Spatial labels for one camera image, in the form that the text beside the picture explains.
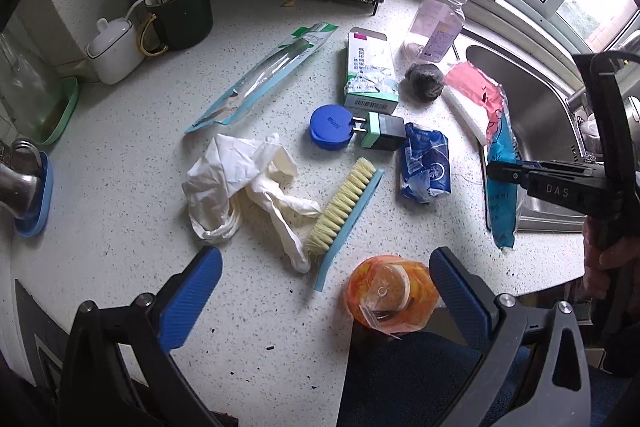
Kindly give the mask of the person's right hand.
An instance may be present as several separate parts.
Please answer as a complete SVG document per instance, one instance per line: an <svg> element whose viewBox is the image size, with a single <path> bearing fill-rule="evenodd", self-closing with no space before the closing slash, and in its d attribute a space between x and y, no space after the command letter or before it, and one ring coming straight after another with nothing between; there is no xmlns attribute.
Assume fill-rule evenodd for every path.
<svg viewBox="0 0 640 427"><path fill-rule="evenodd" d="M638 237L623 237L612 247L602 251L597 246L598 235L603 223L587 217L582 225L584 238L585 274L582 279L585 292L592 298L603 299L610 288L611 277L608 270L621 268L628 263L634 268L634 286L628 308L639 308L639 254Z"/></svg>

